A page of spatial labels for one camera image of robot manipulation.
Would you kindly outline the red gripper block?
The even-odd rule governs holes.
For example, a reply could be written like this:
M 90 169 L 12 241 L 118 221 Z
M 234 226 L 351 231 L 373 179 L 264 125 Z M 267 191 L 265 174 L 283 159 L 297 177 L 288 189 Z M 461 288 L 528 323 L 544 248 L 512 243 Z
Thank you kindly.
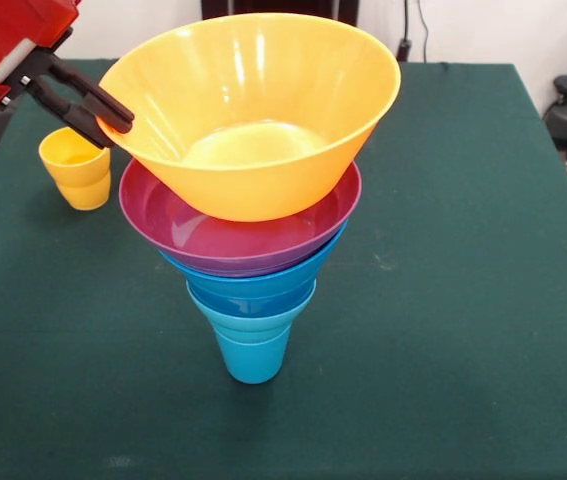
M 79 15 L 78 5 L 77 1 L 0 1 L 0 101 L 7 95 L 14 99 L 27 93 L 84 139 L 98 148 L 109 148 L 114 142 L 97 119 L 119 133 L 127 133 L 134 114 L 50 50 L 35 49 L 53 47 L 62 40 Z M 17 75 L 11 75 L 18 66 Z M 54 77 L 81 99 L 64 98 L 44 76 Z

